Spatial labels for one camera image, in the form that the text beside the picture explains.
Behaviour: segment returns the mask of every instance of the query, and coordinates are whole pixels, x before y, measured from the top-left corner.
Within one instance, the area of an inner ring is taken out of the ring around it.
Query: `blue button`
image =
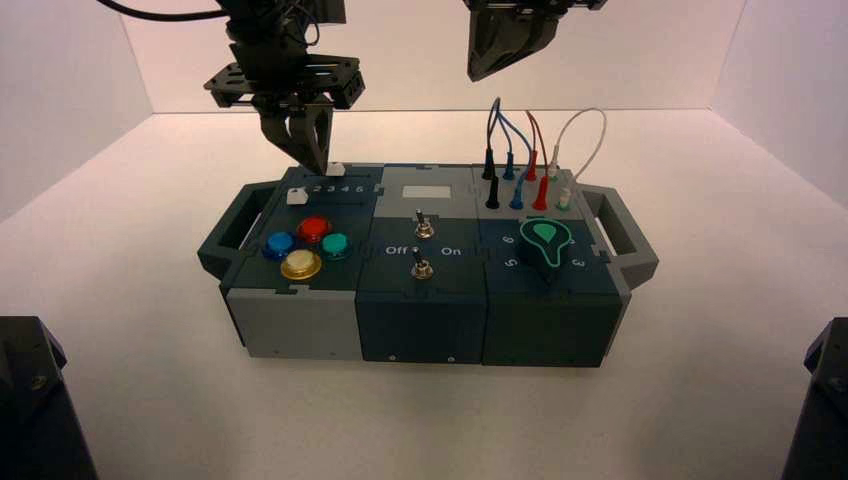
[[[281,261],[294,247],[294,237],[286,232],[272,233],[265,242],[262,254],[269,260]]]

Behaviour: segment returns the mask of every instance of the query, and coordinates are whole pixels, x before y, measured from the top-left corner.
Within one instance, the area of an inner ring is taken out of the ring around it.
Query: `green button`
[[[343,255],[347,245],[347,235],[343,233],[332,233],[321,241],[321,248],[329,255]]]
[[[540,236],[545,243],[551,243],[551,240],[556,235],[556,227],[547,223],[540,223],[533,227],[536,235]]]
[[[563,251],[571,242],[571,230],[552,218],[532,218],[519,227],[522,240],[533,250],[530,255],[545,268],[560,268]]]

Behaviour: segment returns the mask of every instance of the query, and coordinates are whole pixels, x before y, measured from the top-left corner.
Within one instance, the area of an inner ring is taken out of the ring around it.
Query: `toggle switch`
[[[436,231],[433,230],[433,225],[430,224],[430,220],[424,218],[424,213],[421,212],[420,208],[415,210],[415,217],[418,219],[418,225],[415,227],[416,237],[426,240],[436,234]]]
[[[433,266],[421,256],[421,249],[412,247],[415,263],[412,265],[412,276],[418,280],[429,280],[433,277]]]

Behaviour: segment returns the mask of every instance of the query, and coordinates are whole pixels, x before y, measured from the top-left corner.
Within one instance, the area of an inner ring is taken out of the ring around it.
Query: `push button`
[[[327,260],[342,260],[350,254],[350,242],[343,233],[331,233],[321,241],[321,250]]]
[[[311,245],[320,243],[330,231],[330,221],[324,217],[307,217],[297,226],[298,238]]]
[[[265,241],[262,255],[269,260],[281,261],[294,247],[294,238],[287,232],[274,232]]]
[[[571,231],[556,220],[533,218],[521,224],[519,233],[518,258],[535,268],[546,282],[553,283],[567,261]]]
[[[280,272],[289,280],[306,280],[320,270],[321,257],[310,250],[295,250],[280,265]]]

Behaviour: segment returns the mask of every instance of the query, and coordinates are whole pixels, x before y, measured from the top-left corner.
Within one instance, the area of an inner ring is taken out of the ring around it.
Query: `white button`
[[[331,163],[327,165],[328,177],[344,177],[344,165],[341,163]]]
[[[286,205],[306,205],[309,201],[309,194],[303,187],[290,188],[286,193]]]

